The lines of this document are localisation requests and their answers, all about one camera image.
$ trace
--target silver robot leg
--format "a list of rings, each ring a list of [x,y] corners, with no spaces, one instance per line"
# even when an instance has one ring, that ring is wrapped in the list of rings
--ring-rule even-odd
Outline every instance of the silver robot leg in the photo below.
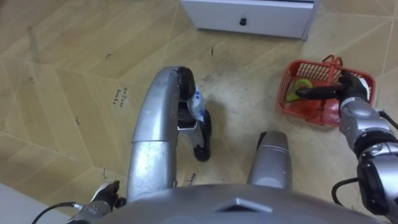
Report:
[[[285,133],[269,131],[260,135],[248,184],[292,189],[292,165]]]
[[[205,111],[204,122],[201,122],[190,114],[187,101],[194,94],[195,80],[188,68],[167,67],[155,76],[132,137],[128,203],[177,185],[178,132],[189,136],[199,161],[210,158],[210,115]]]

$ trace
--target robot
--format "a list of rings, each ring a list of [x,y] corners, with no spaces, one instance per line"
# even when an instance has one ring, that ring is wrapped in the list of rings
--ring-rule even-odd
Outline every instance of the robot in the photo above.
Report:
[[[358,158],[358,177],[334,186],[333,199],[339,203],[339,186],[358,181],[364,206],[398,223],[398,140],[383,118],[396,123],[372,108],[359,79],[342,71],[339,82],[333,97],[340,102],[340,132]],[[163,68],[155,76],[132,137],[127,198],[118,196],[118,181],[105,184],[88,205],[63,204],[79,209],[67,223],[382,223],[293,192],[287,136],[277,131],[261,133],[247,184],[177,187],[179,133],[188,135],[199,161],[211,156],[210,114],[196,120],[187,106],[194,93],[186,67]],[[297,94],[311,99],[308,91]]]

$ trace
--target green fruit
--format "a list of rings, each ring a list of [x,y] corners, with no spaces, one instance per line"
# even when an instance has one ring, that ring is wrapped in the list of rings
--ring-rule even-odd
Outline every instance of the green fruit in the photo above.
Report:
[[[296,90],[301,88],[312,88],[312,83],[310,80],[306,78],[298,79],[294,82],[292,89],[286,94],[285,101],[291,103],[295,100],[300,99],[299,96],[296,94]]]

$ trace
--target white label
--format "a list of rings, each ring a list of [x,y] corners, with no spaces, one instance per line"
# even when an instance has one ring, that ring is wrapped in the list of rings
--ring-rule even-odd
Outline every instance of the white label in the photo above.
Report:
[[[355,97],[350,97],[350,98],[348,98],[348,99],[345,99],[345,101],[343,101],[343,102],[341,103],[340,109],[343,109],[343,107],[344,107],[347,103],[352,102],[352,101],[355,101]]]

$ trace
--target wooden floor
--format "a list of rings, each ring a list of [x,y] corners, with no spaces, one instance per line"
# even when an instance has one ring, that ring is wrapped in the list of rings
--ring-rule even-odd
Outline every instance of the wooden floor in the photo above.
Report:
[[[214,130],[206,163],[180,137],[179,185],[245,183],[259,133],[279,130],[289,137],[294,189],[331,200],[333,184],[356,176],[356,159],[337,129],[276,110],[281,76],[298,58],[342,56],[376,77],[375,105],[398,119],[396,6],[324,0],[303,42],[196,30],[173,0],[0,0],[0,182],[49,205],[87,202],[115,179],[125,189],[147,87],[179,64],[193,70]],[[339,195],[363,210],[355,185]]]

